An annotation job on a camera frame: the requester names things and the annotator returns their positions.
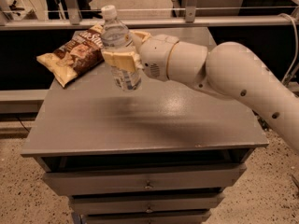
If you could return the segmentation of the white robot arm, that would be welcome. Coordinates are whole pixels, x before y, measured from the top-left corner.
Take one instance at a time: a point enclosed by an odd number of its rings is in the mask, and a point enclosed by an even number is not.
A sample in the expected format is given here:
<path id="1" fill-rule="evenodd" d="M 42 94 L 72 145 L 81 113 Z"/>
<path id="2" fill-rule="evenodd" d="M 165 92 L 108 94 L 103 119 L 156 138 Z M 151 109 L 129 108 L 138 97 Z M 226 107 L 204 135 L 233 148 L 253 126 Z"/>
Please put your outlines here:
<path id="1" fill-rule="evenodd" d="M 299 98 L 248 48 L 225 42 L 212 50 L 171 35 L 131 31 L 103 41 L 105 62 L 147 77 L 176 81 L 195 91 L 235 99 L 255 111 L 299 152 Z"/>

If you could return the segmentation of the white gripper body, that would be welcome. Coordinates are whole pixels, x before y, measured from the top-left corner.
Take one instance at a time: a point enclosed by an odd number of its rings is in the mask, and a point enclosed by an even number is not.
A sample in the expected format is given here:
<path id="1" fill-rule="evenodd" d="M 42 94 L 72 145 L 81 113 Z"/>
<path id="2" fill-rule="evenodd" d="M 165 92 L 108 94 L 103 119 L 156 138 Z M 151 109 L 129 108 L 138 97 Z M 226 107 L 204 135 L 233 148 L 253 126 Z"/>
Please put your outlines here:
<path id="1" fill-rule="evenodd" d="M 171 35 L 154 35 L 149 38 L 134 35 L 133 40 L 144 73 L 150 78 L 167 81 L 168 59 L 179 39 Z"/>

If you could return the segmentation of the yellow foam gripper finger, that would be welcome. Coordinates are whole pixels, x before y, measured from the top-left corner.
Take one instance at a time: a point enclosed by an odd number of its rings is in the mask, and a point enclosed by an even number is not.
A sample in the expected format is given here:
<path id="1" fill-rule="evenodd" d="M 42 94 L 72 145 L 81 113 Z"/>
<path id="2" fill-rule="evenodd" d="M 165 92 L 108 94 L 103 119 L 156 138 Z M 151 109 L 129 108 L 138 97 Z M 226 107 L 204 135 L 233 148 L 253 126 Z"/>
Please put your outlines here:
<path id="1" fill-rule="evenodd" d="M 107 64 L 120 70 L 135 72 L 142 69 L 140 56 L 135 51 L 116 52 L 102 50 L 102 56 Z"/>
<path id="2" fill-rule="evenodd" d="M 131 35 L 135 43 L 144 43 L 146 40 L 151 38 L 151 33 L 145 31 L 131 30 Z"/>

